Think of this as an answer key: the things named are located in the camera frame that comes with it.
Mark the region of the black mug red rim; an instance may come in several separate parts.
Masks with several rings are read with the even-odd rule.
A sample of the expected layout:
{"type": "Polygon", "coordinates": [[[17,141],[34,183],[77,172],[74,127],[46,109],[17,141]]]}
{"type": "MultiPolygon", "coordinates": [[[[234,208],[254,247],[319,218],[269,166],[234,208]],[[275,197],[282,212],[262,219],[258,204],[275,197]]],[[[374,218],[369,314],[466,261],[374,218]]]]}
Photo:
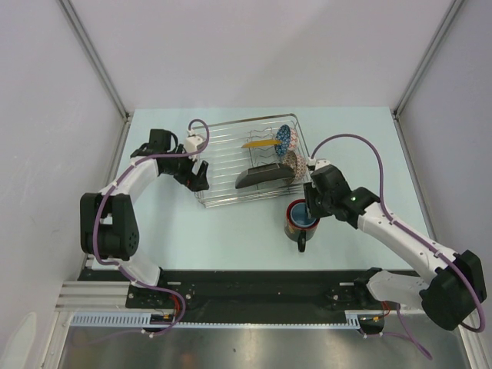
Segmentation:
{"type": "Polygon", "coordinates": [[[284,233],[286,236],[293,242],[297,244],[298,252],[304,253],[306,251],[307,242],[311,240],[314,236],[315,231],[320,223],[320,219],[317,219],[317,222],[310,228],[297,228],[295,227],[288,218],[288,211],[290,210],[290,206],[295,202],[301,202],[304,199],[297,199],[292,201],[285,212],[285,221],[284,221],[284,233]]]}

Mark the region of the brown patterned white bowl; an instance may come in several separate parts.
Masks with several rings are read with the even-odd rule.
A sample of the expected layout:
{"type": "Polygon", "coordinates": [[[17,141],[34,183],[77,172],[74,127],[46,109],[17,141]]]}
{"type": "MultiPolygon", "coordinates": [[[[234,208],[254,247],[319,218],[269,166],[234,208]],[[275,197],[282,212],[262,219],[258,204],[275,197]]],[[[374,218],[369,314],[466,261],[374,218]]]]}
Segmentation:
{"type": "Polygon", "coordinates": [[[295,151],[288,151],[284,156],[282,163],[294,171],[292,182],[303,180],[307,171],[307,164],[303,156],[297,154],[295,151]]]}

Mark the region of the black square floral plate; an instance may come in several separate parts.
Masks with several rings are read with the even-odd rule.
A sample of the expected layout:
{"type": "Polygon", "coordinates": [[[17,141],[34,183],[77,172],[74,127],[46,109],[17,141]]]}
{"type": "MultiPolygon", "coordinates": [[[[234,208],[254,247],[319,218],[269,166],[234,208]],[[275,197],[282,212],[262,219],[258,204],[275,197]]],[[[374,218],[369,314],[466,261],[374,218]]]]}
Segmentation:
{"type": "Polygon", "coordinates": [[[242,189],[269,181],[292,179],[294,169],[282,163],[272,163],[249,168],[239,174],[235,181],[235,188],[242,189]]]}

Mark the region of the metal wire dish rack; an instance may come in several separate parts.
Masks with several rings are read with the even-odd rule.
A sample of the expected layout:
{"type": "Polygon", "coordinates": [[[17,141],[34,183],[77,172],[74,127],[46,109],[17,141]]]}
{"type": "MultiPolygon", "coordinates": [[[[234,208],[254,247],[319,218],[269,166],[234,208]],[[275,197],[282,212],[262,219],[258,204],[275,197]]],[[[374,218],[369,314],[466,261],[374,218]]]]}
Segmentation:
{"type": "Polygon", "coordinates": [[[308,147],[298,117],[293,114],[270,115],[226,121],[209,127],[210,141],[199,160],[208,163],[209,189],[195,194],[206,208],[300,194],[303,183],[310,180],[307,171],[308,147]],[[290,158],[279,156],[272,146],[248,148],[255,141],[273,140],[283,126],[291,130],[293,142],[290,158]],[[237,189],[235,182],[243,171],[262,165],[299,164],[302,169],[290,181],[278,179],[237,189]]]}

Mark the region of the blue patterned bowl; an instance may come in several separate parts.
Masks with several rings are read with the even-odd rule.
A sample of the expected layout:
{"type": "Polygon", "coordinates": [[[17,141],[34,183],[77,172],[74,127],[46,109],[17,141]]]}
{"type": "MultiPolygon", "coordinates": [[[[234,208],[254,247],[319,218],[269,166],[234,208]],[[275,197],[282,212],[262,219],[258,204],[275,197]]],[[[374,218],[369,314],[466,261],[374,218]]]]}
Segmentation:
{"type": "Polygon", "coordinates": [[[291,129],[288,125],[282,125],[275,136],[275,139],[279,141],[274,148],[279,158],[283,158],[290,148],[291,143],[291,129]]]}

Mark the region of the yellow round patterned plate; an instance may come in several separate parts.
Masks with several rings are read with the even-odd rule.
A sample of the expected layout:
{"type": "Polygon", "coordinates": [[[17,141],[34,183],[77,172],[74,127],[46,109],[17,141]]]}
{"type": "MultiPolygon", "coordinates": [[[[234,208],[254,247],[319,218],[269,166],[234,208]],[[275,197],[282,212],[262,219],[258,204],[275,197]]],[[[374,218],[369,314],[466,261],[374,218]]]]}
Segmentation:
{"type": "Polygon", "coordinates": [[[275,146],[275,145],[280,145],[280,144],[281,144],[281,140],[265,139],[265,140],[259,140],[259,141],[249,141],[249,142],[243,144],[241,147],[242,148],[261,148],[261,147],[275,146]]]}

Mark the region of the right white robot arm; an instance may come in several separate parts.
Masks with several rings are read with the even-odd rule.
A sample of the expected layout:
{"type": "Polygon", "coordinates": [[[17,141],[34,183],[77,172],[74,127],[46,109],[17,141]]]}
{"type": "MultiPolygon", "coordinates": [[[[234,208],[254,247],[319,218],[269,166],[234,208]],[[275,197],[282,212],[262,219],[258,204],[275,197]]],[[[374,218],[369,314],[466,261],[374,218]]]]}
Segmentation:
{"type": "Polygon", "coordinates": [[[487,297],[481,261],[472,251],[461,254],[409,228],[385,211],[382,200],[366,188],[350,189],[329,161],[308,165],[304,184],[308,214],[335,217],[375,238],[416,272],[415,276],[371,268],[356,281],[355,301],[373,308],[388,301],[420,308],[439,327],[452,331],[487,297]]]}

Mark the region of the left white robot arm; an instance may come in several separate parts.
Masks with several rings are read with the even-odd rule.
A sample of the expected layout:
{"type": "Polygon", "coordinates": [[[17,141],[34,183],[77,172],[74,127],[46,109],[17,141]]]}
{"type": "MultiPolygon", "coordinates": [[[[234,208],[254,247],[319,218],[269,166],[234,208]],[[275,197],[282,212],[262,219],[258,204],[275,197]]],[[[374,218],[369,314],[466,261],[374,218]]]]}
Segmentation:
{"type": "Polygon", "coordinates": [[[113,182],[80,199],[81,249],[105,266],[117,268],[128,280],[144,288],[143,298],[153,307],[165,305],[170,289],[162,284],[160,267],[138,251],[140,234],[134,204],[161,175],[169,175],[191,192],[207,191],[208,163],[194,167],[208,146],[210,131],[200,119],[205,135],[188,126],[180,143],[175,133],[153,128],[149,139],[130,156],[128,167],[113,182]]]}

